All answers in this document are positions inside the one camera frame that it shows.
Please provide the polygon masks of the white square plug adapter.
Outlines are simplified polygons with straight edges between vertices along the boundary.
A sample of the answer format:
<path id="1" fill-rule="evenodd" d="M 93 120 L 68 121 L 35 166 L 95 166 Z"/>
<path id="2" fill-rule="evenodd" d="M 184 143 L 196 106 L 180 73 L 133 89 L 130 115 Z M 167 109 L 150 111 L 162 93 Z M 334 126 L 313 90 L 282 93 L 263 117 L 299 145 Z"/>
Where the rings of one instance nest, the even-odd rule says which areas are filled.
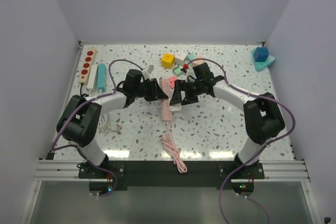
<path id="1" fill-rule="evenodd" d="M 181 106 L 169 106 L 171 112 L 176 112 L 181 110 Z"/>

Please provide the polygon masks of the white green cube adapter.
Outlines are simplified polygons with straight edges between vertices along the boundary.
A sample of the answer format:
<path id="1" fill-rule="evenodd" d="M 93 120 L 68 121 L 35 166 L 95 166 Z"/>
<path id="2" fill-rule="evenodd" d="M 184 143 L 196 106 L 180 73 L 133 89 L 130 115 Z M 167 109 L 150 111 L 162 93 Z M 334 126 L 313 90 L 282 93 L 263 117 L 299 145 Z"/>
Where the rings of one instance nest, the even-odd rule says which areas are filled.
<path id="1" fill-rule="evenodd" d="M 182 71 L 181 71 L 181 69 L 179 67 L 173 68 L 173 73 L 177 77 L 179 77 L 180 75 L 182 75 Z"/>

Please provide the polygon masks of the peach starfish cube adapter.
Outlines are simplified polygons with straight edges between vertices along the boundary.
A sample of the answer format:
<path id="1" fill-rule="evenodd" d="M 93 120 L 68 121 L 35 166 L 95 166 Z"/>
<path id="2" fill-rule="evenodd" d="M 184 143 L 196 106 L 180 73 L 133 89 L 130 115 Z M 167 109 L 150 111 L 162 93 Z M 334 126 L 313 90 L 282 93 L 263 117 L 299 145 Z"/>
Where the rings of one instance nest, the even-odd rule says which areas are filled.
<path id="1" fill-rule="evenodd" d="M 195 60 L 191 63 L 191 66 L 194 68 L 196 66 L 199 66 L 204 63 L 204 60 L 202 57 L 196 57 Z"/>

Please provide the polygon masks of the yellow cube plug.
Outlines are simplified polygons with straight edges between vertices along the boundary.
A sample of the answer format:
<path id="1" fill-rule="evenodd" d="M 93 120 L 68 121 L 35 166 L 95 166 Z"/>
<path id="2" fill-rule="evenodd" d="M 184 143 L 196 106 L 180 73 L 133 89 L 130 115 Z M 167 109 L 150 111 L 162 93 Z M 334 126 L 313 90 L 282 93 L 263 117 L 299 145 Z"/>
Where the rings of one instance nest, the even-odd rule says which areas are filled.
<path id="1" fill-rule="evenodd" d="M 175 56 L 165 53 L 161 59 L 161 66 L 166 69 L 172 69 L 175 61 Z"/>

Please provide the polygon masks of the white cartoon cube adapter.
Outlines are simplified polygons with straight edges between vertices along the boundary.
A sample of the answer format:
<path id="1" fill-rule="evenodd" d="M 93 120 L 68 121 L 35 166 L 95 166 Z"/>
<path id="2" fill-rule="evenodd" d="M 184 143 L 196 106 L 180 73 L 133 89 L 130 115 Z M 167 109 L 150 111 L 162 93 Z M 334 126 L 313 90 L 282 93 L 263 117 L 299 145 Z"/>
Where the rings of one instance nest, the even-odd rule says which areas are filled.
<path id="1" fill-rule="evenodd" d="M 185 64 L 187 54 L 184 52 L 177 52 L 174 57 L 174 62 L 180 66 Z"/>

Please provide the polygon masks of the teal cube plug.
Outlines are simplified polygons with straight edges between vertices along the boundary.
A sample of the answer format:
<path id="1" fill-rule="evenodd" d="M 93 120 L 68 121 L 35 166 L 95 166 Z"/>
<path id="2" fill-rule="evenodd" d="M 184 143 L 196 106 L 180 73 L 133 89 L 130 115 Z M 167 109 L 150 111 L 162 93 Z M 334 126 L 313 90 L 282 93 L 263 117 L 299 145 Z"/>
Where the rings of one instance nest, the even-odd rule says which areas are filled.
<path id="1" fill-rule="evenodd" d="M 187 56 L 186 56 L 186 60 L 188 62 L 193 61 L 195 58 L 196 58 L 196 56 L 193 53 L 187 54 Z"/>

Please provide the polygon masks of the teal power strip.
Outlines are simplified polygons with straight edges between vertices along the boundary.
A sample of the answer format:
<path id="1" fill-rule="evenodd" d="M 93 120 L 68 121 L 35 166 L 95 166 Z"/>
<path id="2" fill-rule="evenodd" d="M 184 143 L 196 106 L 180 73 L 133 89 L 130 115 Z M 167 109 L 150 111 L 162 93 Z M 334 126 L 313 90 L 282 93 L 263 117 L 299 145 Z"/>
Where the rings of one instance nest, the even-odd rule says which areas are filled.
<path id="1" fill-rule="evenodd" d="M 99 91 L 106 91 L 106 65 L 103 63 L 98 64 L 97 69 L 97 89 Z"/>
<path id="2" fill-rule="evenodd" d="M 252 59 L 253 59 L 253 62 L 254 62 L 255 70 L 257 72 L 261 72 L 264 69 L 270 67 L 276 61 L 276 58 L 274 56 L 269 55 L 265 62 L 256 62 L 254 60 L 254 52 L 255 52 L 255 50 L 256 49 L 252 50 L 251 55 L 252 55 Z"/>

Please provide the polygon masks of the beige red power strip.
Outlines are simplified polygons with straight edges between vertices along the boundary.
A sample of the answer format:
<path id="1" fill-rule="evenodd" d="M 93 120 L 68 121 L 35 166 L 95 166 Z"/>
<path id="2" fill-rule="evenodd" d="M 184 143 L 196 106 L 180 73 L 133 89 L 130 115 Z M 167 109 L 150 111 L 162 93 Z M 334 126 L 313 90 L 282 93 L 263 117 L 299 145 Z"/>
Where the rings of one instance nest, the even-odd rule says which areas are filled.
<path id="1" fill-rule="evenodd" d="M 87 84 L 90 76 L 91 67 L 95 61 L 97 50 L 95 47 L 90 47 L 84 54 L 83 64 L 80 69 L 79 83 Z"/>

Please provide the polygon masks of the dark blue cube adapter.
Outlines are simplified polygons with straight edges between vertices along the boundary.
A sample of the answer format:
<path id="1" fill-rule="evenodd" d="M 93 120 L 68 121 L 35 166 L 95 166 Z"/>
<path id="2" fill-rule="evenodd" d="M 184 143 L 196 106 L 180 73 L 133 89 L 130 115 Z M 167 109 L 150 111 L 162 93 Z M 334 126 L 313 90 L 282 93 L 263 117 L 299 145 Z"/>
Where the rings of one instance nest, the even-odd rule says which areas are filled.
<path id="1" fill-rule="evenodd" d="M 269 57 L 269 51 L 266 47 L 257 47 L 253 53 L 255 62 L 265 62 Z"/>

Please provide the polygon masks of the pink cube adapter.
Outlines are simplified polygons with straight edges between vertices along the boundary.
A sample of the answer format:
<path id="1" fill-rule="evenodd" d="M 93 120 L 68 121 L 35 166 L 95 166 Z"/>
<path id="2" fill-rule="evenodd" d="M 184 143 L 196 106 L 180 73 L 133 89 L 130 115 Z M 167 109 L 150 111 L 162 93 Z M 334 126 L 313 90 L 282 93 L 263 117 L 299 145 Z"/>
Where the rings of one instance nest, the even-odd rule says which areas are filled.
<path id="1" fill-rule="evenodd" d="M 169 87 L 171 89 L 174 89 L 174 87 L 175 87 L 175 81 L 177 80 L 177 77 L 176 76 L 172 76 L 172 77 L 169 77 L 167 80 L 168 80 L 168 83 L 169 83 Z"/>

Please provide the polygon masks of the white pink power strip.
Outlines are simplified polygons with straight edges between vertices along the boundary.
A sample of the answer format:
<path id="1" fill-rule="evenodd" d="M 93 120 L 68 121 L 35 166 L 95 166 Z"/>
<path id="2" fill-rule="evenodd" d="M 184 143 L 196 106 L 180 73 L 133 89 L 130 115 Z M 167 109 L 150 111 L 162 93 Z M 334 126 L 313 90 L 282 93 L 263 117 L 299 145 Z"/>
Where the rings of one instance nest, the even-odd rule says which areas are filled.
<path id="1" fill-rule="evenodd" d="M 169 98 L 171 97 L 171 91 L 170 91 L 168 79 L 161 79 L 160 86 L 163 92 L 168 96 L 168 99 L 163 100 L 161 102 L 162 120 L 171 121 L 173 120 L 173 114 L 170 111 L 170 106 L 169 106 Z"/>

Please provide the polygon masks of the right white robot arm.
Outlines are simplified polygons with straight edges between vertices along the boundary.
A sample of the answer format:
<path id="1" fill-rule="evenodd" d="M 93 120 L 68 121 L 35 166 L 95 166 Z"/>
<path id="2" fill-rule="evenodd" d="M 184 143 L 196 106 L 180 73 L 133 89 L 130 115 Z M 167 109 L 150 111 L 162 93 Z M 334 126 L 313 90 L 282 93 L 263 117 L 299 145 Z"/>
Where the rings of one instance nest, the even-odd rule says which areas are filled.
<path id="1" fill-rule="evenodd" d="M 227 84 L 223 77 L 218 77 L 210 81 L 176 80 L 170 105 L 197 103 L 202 94 L 224 100 L 243 112 L 248 138 L 236 154 L 235 159 L 239 162 L 234 165 L 234 173 L 239 178 L 246 178 L 253 171 L 252 165 L 259 161 L 261 149 L 266 146 L 266 142 L 285 128 L 278 103 L 269 92 L 263 95 L 249 93 Z"/>

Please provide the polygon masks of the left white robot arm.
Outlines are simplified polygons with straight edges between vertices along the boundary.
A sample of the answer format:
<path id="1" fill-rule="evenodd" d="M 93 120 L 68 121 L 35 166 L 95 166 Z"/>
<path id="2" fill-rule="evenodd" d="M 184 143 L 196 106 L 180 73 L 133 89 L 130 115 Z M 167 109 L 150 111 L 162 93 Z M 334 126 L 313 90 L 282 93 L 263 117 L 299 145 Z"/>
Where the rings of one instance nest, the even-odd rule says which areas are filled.
<path id="1" fill-rule="evenodd" d="M 78 153 L 90 164 L 90 171 L 97 178 L 103 178 L 109 171 L 107 154 L 99 147 L 95 140 L 99 117 L 118 109 L 129 107 L 137 98 L 144 98 L 148 102 L 167 100 L 168 96 L 153 78 L 145 78 L 140 70 L 128 71 L 125 80 L 111 93 L 97 97 L 84 98 L 74 95 L 69 100 L 56 126 L 57 136 L 51 144 L 51 150 L 62 136 L 70 141 Z"/>

